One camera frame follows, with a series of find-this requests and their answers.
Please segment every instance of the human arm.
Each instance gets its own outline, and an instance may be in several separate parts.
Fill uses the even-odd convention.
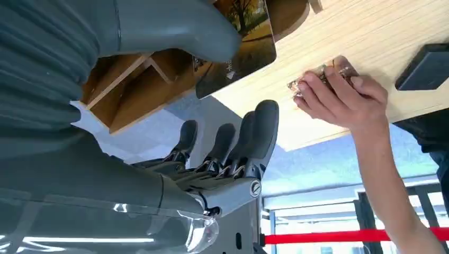
[[[307,72],[298,84],[303,97],[294,101],[311,117],[350,129],[370,203],[401,253],[444,253],[416,215],[394,164],[387,91],[371,77],[353,78],[353,88],[334,68],[325,71],[335,93]]]

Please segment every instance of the tree photo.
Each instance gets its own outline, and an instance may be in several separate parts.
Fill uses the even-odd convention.
[[[263,68],[276,58],[265,0],[217,0],[214,6],[232,23],[241,35],[242,43],[229,62],[194,60],[198,98]]]

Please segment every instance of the human hand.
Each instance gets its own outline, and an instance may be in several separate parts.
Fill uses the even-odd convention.
[[[326,67],[325,74],[335,93],[308,71],[298,83],[302,97],[294,98],[300,109],[353,134],[388,132],[388,93],[377,81],[369,76],[352,77],[352,87],[333,67]]]

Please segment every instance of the light wood panel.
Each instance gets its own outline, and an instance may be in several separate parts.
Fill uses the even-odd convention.
[[[192,65],[187,65],[175,82],[168,84],[153,66],[142,73],[123,93],[119,108],[110,126],[115,134],[164,108],[168,103],[193,89],[195,79]]]
[[[122,55],[118,56],[114,64],[108,69],[105,75],[98,81],[95,89],[89,98],[86,108],[90,110],[98,103],[106,94],[112,91],[120,82],[137,69],[148,55]]]
[[[146,61],[151,64],[166,83],[173,83],[185,68],[192,56],[178,49],[154,52]]]
[[[390,93],[390,121],[449,107],[449,81],[436,91],[398,92],[394,81],[419,48],[449,41],[447,0],[321,0],[324,10],[310,13],[292,34],[276,43],[276,61],[213,94],[244,116],[264,99],[280,105],[277,143],[294,150],[340,137],[347,130],[313,120],[296,107],[287,83],[337,55],[360,73],[376,78]]]

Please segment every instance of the red barrier rope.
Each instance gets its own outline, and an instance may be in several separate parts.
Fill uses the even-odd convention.
[[[440,241],[449,240],[449,228],[430,228]],[[364,229],[309,234],[266,235],[265,244],[306,243],[306,242],[380,242],[390,241],[385,230]]]

